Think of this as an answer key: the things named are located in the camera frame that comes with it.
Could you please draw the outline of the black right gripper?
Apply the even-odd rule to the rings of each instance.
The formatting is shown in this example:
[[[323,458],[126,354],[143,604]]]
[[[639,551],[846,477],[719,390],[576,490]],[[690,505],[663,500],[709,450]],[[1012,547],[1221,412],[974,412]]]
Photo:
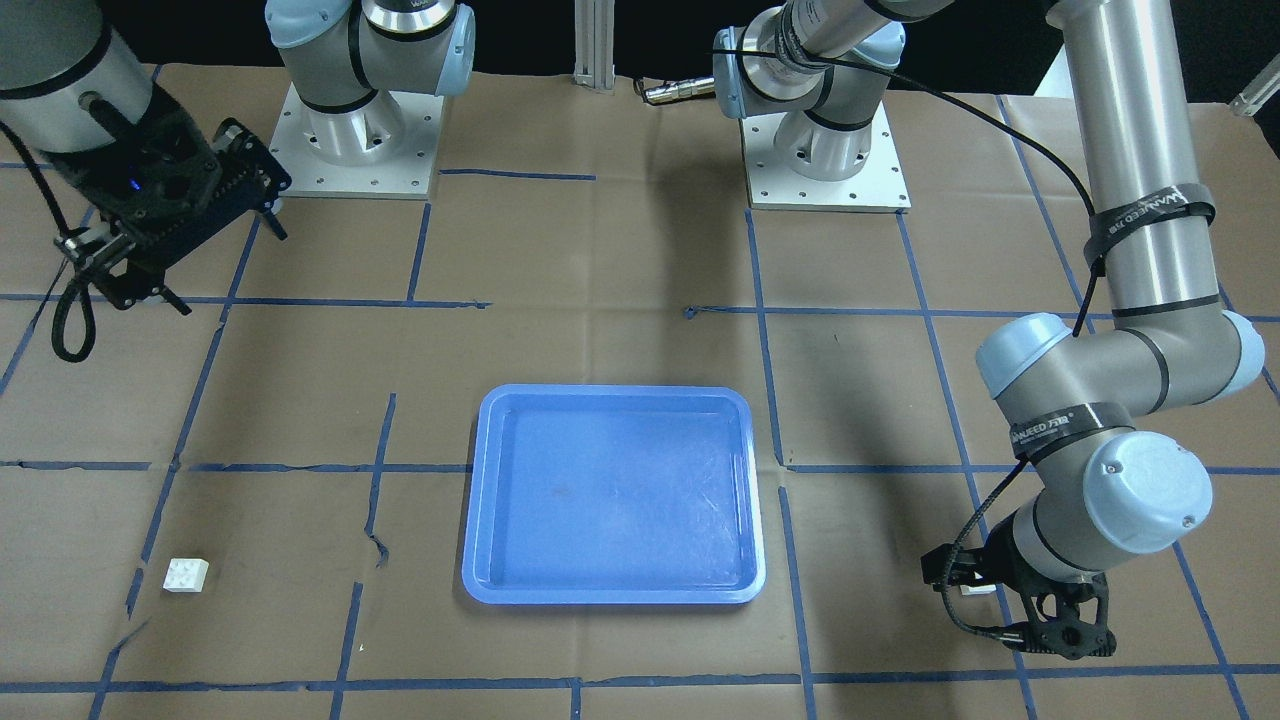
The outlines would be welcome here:
[[[138,120],[102,95],[82,95],[78,105],[109,141],[50,156],[105,224],[60,241],[76,269],[73,287],[96,288],[119,310],[160,297],[188,316],[191,306],[165,282],[178,261],[248,211],[279,241],[288,238],[275,204],[292,178],[237,119],[206,140],[169,95],[152,96]]]

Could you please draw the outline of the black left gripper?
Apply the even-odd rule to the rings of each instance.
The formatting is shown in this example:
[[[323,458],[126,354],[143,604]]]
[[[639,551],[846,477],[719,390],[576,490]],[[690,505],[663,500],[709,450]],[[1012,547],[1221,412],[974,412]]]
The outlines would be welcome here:
[[[1012,523],[1001,521],[986,542],[986,578],[1015,592],[1025,620],[1002,628],[1000,642],[1023,653],[1068,660],[1111,657],[1117,639],[1108,628],[1106,575],[1057,582],[1039,574],[1018,552]]]

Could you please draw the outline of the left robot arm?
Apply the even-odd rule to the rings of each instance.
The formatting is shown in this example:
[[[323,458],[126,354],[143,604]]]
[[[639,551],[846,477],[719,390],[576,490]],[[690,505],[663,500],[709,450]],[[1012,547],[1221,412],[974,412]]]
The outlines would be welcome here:
[[[794,172],[836,182],[858,173],[852,150],[870,138],[883,95],[867,76],[905,76],[884,42],[902,26],[954,1],[786,1],[746,28],[717,33],[716,95],[730,118],[785,113],[774,146],[799,158]],[[1222,305],[1210,227],[1216,208],[1201,183],[1170,1],[1041,1],[1062,33],[1092,195],[1043,145],[942,92],[1036,150],[1076,188],[1089,215],[1091,284],[1073,328],[1051,313],[1020,316],[975,351],[991,398],[1009,423],[1018,465],[957,538],[922,556],[922,579],[963,632],[1025,653],[1108,657],[1105,573],[1176,543],[1210,515],[1213,488],[1202,461],[1134,420],[1210,404],[1244,389],[1265,364],[1249,320]],[[1098,278],[1114,328],[1083,334]],[[997,524],[984,546],[963,542],[1027,466],[1044,488]],[[974,626],[948,594],[960,585],[1006,585],[1027,620]]]

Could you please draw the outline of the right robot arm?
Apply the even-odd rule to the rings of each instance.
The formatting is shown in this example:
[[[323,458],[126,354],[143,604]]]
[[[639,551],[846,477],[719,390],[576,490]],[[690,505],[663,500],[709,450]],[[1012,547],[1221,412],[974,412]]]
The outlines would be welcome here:
[[[392,158],[407,142],[394,94],[458,96],[474,68],[477,22],[460,1],[269,1],[264,24],[328,165]],[[183,309],[166,272],[225,225],[255,213],[285,238],[278,155],[230,118],[205,138],[96,1],[3,4],[3,128],[101,214],[56,237],[73,270],[63,304],[96,290],[120,310],[155,296]]]

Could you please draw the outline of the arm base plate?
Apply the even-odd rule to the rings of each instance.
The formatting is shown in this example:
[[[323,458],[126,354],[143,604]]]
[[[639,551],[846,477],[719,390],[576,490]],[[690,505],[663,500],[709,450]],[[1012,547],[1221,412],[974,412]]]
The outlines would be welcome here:
[[[913,206],[883,104],[869,124],[850,132],[817,126],[803,111],[739,124],[753,209],[901,213]]]
[[[445,99],[434,95],[381,91],[326,114],[291,86],[270,142],[292,178],[282,196],[428,201],[444,118]]]

